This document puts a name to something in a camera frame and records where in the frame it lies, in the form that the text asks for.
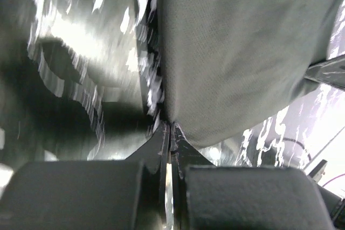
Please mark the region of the black t-shirt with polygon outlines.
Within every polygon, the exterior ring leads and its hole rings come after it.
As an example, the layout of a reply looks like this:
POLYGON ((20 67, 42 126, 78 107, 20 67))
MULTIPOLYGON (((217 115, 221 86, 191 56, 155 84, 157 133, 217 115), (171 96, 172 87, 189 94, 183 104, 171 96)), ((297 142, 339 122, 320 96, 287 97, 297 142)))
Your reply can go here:
POLYGON ((317 88, 343 0, 157 0, 165 110, 208 147, 317 88))

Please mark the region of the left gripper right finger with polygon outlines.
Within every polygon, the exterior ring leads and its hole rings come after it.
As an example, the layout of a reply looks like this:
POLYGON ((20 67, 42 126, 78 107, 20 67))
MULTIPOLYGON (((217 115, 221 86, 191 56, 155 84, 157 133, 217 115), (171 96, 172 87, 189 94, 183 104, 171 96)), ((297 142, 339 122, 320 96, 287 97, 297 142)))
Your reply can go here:
POLYGON ((216 167, 170 134, 175 229, 333 229, 317 185, 295 168, 216 167))

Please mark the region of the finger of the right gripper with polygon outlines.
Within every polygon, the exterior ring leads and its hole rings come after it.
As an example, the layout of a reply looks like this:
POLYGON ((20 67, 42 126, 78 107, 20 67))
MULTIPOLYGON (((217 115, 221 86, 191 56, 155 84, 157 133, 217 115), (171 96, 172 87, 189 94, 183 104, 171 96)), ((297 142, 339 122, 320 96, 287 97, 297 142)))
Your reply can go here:
POLYGON ((345 69, 343 54, 336 58, 310 66, 306 71, 304 78, 314 82, 330 85, 339 90, 344 90, 344 74, 345 69))

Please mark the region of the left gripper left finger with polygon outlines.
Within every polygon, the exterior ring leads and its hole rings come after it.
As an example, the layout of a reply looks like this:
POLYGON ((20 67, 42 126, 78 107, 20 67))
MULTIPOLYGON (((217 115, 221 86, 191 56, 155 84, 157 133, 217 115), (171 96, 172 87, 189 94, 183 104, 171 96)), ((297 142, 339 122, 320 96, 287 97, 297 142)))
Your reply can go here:
POLYGON ((124 160, 33 162, 1 197, 1 229, 162 229, 170 127, 124 160))

